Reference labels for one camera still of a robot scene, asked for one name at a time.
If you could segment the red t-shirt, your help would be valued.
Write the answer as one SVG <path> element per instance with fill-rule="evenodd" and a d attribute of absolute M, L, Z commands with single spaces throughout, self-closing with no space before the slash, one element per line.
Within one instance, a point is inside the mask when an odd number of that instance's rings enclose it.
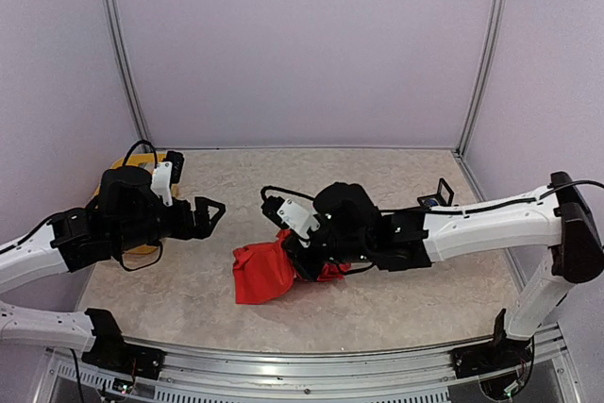
<path fill-rule="evenodd" d="M 264 304 L 285 295 L 297 281 L 310 281 L 295 270 L 283 248 L 292 235 L 289 229 L 281 229 L 271 243 L 252 243 L 233 250 L 237 304 Z"/>

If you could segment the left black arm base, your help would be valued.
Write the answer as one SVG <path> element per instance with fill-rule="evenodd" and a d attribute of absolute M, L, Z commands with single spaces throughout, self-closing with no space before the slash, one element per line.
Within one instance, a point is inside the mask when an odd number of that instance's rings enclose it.
<path fill-rule="evenodd" d="M 159 379 L 165 359 L 161 349 L 128 343 L 110 311 L 86 309 L 94 342 L 81 359 L 90 365 L 133 378 Z"/>

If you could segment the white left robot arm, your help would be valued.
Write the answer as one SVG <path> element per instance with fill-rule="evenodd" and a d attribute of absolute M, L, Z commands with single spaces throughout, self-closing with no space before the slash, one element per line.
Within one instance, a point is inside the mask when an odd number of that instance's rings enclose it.
<path fill-rule="evenodd" d="M 161 247 L 165 238 L 207 239 L 224 216 L 223 203 L 197 197 L 192 203 L 171 193 L 172 165 L 148 172 L 136 166 L 108 169 L 98 194 L 84 208 L 58 212 L 23 237 L 1 247 L 1 290 L 8 292 L 43 277 L 74 273 L 100 261 L 124 261 L 139 246 Z M 139 367 L 110 311 L 42 311 L 1 306 L 4 343 L 71 349 L 99 367 Z"/>

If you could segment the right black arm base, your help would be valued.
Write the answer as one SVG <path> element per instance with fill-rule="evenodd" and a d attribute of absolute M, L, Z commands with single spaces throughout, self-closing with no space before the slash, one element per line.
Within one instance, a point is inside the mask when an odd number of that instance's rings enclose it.
<path fill-rule="evenodd" d="M 495 318 L 491 340 L 479 344 L 462 346 L 450 352 L 456 378 L 480 376 L 529 361 L 531 340 L 513 340 L 504 329 L 506 310 L 502 309 Z"/>

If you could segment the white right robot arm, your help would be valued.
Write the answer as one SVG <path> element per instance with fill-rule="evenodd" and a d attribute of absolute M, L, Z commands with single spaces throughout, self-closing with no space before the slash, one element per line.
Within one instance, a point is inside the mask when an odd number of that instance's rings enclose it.
<path fill-rule="evenodd" d="M 291 231 L 284 248 L 308 280 L 327 264 L 400 272 L 472 253 L 546 247 L 515 305 L 503 311 L 496 337 L 482 349 L 483 361 L 501 369 L 573 287 L 603 272 L 603 244 L 581 184 L 558 172 L 546 186 L 490 202 L 381 210 L 361 185 L 337 182 L 314 196 L 310 209 L 279 201 L 276 218 Z"/>

